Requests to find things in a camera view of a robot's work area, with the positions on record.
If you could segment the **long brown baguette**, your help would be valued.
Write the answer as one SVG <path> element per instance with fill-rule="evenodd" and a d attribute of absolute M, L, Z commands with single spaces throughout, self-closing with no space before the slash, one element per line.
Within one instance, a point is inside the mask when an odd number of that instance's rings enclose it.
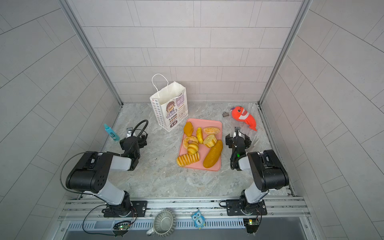
<path fill-rule="evenodd" d="M 222 140 L 218 140 L 217 143 L 210 149 L 209 153 L 204 159 L 203 166 L 206 169 L 213 167 L 219 160 L 223 150 Z"/>

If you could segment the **white printed paper bag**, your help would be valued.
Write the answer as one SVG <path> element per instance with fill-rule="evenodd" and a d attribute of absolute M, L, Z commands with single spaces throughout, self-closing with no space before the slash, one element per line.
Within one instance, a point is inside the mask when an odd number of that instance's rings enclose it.
<path fill-rule="evenodd" d="M 172 131 L 188 116 L 186 88 L 178 82 L 167 86 L 150 97 L 157 122 L 167 132 Z"/>

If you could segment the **dark orange oval bread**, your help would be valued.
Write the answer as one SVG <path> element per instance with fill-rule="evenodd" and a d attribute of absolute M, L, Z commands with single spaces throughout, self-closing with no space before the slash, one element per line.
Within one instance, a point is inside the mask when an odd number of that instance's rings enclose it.
<path fill-rule="evenodd" d="M 184 126 L 184 133 L 187 137 L 191 137 L 194 132 L 194 126 L 191 122 L 187 122 Z"/>

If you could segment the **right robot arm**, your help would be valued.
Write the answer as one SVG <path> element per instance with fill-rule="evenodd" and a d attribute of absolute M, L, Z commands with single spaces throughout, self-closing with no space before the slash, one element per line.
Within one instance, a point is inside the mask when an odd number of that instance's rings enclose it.
<path fill-rule="evenodd" d="M 289 176 L 274 150 L 246 152 L 251 146 L 249 136 L 235 127 L 234 135 L 226 136 L 226 145 L 232 149 L 230 167 L 232 170 L 251 170 L 252 184 L 242 191 L 236 200 L 225 200 L 224 208 L 228 216 L 267 215 L 264 197 L 271 190 L 279 190 L 289 185 Z"/>

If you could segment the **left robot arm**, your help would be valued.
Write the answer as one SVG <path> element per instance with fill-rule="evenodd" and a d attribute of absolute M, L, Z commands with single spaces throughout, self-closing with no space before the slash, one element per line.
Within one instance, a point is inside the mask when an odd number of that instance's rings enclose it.
<path fill-rule="evenodd" d="M 134 171 L 141 157 L 140 149 L 147 145 L 143 134 L 148 120 L 142 120 L 128 129 L 128 136 L 120 140 L 122 154 L 112 152 L 84 152 L 66 178 L 69 192 L 91 195 L 106 203 L 102 210 L 105 218 L 144 217 L 148 202 L 131 201 L 127 191 L 120 190 L 109 180 L 110 171 Z"/>

